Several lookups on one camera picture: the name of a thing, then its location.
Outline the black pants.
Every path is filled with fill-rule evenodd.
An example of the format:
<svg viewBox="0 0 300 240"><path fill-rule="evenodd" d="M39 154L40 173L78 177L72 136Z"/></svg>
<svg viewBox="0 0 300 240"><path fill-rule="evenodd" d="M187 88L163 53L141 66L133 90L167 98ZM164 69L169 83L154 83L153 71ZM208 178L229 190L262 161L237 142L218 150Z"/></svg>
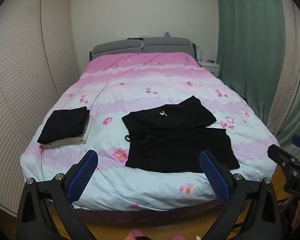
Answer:
<svg viewBox="0 0 300 240"><path fill-rule="evenodd" d="M122 117L130 143L126 166L159 173L200 173L199 155L210 151L228 169L239 168L224 128L192 96L179 104L130 112Z"/></svg>

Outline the folded beige garment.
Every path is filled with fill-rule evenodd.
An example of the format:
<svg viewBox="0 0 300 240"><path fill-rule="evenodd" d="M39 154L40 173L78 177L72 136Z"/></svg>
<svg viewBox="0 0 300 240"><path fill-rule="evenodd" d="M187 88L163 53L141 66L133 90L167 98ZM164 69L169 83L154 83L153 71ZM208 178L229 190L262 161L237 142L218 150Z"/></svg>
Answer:
<svg viewBox="0 0 300 240"><path fill-rule="evenodd" d="M71 144L85 144L89 137L91 126L92 126L93 118L89 116L87 123L85 124L85 128L82 134L76 137L68 137L61 140L56 140L48 143L47 145L41 144L41 146L45 149L56 148L62 145L71 145Z"/></svg>

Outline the folded black garment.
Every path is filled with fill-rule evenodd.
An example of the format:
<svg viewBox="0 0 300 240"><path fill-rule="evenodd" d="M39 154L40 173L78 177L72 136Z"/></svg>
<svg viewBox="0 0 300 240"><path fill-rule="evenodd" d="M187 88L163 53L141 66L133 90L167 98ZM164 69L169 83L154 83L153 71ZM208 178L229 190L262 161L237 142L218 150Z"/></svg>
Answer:
<svg viewBox="0 0 300 240"><path fill-rule="evenodd" d="M51 142L82 135L89 117L90 110L86 106L55 110L47 119L37 142L47 145Z"/></svg>

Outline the beige curtain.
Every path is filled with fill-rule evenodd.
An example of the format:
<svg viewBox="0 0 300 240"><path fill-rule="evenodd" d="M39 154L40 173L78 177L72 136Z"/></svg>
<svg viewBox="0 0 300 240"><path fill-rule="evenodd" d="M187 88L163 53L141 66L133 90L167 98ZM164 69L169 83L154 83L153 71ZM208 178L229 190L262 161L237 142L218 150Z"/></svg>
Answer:
<svg viewBox="0 0 300 240"><path fill-rule="evenodd" d="M278 135L288 117L300 83L300 10L293 0L281 0L285 17L285 55L267 128Z"/></svg>

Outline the white nightstand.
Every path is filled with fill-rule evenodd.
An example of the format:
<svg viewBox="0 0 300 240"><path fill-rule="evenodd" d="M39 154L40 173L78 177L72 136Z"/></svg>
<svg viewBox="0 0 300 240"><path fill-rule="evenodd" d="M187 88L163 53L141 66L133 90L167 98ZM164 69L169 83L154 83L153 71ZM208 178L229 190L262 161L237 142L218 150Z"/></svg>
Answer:
<svg viewBox="0 0 300 240"><path fill-rule="evenodd" d="M198 64L208 70L213 76L219 77L220 65L215 62L198 61Z"/></svg>

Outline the clear water bottle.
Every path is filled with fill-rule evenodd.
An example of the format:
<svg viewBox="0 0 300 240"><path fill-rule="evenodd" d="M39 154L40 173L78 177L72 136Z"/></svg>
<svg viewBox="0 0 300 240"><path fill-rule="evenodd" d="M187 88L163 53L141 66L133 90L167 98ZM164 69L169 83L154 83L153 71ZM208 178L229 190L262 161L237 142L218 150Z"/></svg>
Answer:
<svg viewBox="0 0 300 240"><path fill-rule="evenodd" d="M202 62L202 61L203 61L203 58L204 58L204 55L203 55L203 52L201 51L201 52L200 52L199 60Z"/></svg>

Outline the green curtain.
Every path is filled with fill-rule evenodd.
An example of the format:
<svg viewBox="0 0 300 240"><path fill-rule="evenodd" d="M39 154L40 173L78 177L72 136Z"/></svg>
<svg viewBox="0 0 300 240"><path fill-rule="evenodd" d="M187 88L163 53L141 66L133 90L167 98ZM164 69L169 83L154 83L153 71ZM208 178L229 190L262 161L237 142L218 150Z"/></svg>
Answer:
<svg viewBox="0 0 300 240"><path fill-rule="evenodd" d="M300 0L293 0L300 10ZM236 91L267 125L285 55L281 0L218 0L217 62L222 81ZM283 127L275 137L296 157L300 136L300 83Z"/></svg>

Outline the pink floral duvet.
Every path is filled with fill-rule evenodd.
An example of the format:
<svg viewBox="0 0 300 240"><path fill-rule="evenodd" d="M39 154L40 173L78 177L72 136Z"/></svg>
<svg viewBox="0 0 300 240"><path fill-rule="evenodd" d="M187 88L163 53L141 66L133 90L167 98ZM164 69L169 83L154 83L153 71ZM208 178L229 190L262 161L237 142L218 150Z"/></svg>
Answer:
<svg viewBox="0 0 300 240"><path fill-rule="evenodd" d="M98 166L75 207L168 211L215 199L199 165L209 150L244 178L271 177L277 139L248 104L186 53L106 55L89 62L50 113L86 108L82 144L47 147L40 126L20 164L25 178L50 180L93 150Z"/></svg>

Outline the white louvered wardrobe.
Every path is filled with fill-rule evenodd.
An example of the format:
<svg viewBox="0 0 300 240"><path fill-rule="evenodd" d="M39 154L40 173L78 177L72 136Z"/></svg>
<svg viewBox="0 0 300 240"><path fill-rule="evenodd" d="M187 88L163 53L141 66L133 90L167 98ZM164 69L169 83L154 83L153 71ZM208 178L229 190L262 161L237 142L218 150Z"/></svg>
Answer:
<svg viewBox="0 0 300 240"><path fill-rule="evenodd" d="M70 0L5 0L0 6L0 209L12 216L24 184L20 155L78 78Z"/></svg>

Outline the grey padded headboard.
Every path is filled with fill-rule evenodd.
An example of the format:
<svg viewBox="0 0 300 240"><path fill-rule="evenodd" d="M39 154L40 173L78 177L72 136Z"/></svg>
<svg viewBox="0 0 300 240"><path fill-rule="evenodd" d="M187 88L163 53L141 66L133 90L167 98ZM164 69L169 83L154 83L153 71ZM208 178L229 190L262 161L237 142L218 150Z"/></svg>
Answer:
<svg viewBox="0 0 300 240"><path fill-rule="evenodd" d="M182 37L129 38L96 45L89 61L103 55L122 53L187 53L197 60L196 44Z"/></svg>

